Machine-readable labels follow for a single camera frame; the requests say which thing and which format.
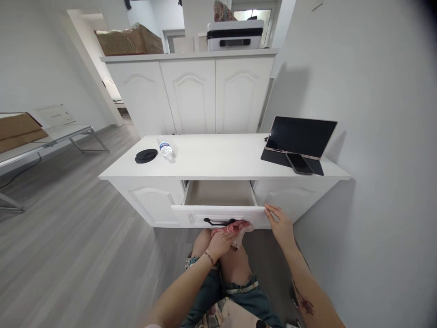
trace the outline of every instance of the pink cloth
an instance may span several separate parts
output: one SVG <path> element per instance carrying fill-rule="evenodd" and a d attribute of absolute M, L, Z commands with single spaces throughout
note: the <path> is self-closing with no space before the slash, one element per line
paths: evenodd
<path fill-rule="evenodd" d="M 254 228 L 249 222 L 239 220 L 223 228 L 214 228 L 213 232 L 211 232 L 211 237 L 214 237 L 214 235 L 219 231 L 223 231 L 226 233 L 238 233 L 238 236 L 232 243 L 232 246 L 236 249 L 239 249 L 241 246 L 241 242 L 243 241 L 244 234 L 246 232 L 252 232 L 253 230 Z"/>

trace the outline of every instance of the wrist bracelet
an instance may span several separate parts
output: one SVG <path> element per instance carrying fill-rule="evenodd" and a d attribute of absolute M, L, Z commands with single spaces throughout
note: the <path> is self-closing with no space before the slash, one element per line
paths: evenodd
<path fill-rule="evenodd" d="M 213 258 L 207 252 L 204 252 L 204 254 L 209 258 L 209 260 L 211 261 L 212 265 L 214 266 Z"/>

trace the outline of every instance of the human hand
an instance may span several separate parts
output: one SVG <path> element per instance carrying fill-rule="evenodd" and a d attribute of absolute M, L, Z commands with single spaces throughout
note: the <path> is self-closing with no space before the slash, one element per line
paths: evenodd
<path fill-rule="evenodd" d="M 290 247 L 295 247 L 295 236 L 293 234 L 293 222 L 291 219 L 282 211 L 282 208 L 273 205 L 264 205 L 264 212 L 269 219 L 270 225 L 272 226 L 272 232 L 276 238 L 279 246 L 281 246 L 283 251 L 289 250 Z M 276 222 L 272 213 L 278 217 Z"/>
<path fill-rule="evenodd" d="M 237 236 L 238 234 L 223 231 L 219 231 L 213 236 L 206 252 L 213 258 L 214 263 L 226 254 Z"/>

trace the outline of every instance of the drawer handle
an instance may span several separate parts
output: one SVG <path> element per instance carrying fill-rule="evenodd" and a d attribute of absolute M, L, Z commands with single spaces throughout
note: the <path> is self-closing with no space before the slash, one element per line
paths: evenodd
<path fill-rule="evenodd" d="M 229 219 L 229 222 L 223 222 L 223 223 L 211 223 L 211 220 L 209 219 L 209 218 L 204 218 L 203 219 L 205 222 L 208 222 L 210 225 L 214 225 L 214 226 L 228 226 L 228 225 L 230 225 L 231 223 L 234 223 L 234 222 L 236 222 L 237 220 L 235 220 L 235 219 Z"/>

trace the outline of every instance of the open drawer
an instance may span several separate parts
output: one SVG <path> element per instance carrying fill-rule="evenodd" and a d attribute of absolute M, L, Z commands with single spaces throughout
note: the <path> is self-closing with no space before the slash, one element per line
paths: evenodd
<path fill-rule="evenodd" d="M 184 228 L 225 226 L 233 219 L 246 220 L 255 229 L 270 229 L 250 181 L 188 181 L 182 205 L 172 205 L 172 210 Z"/>

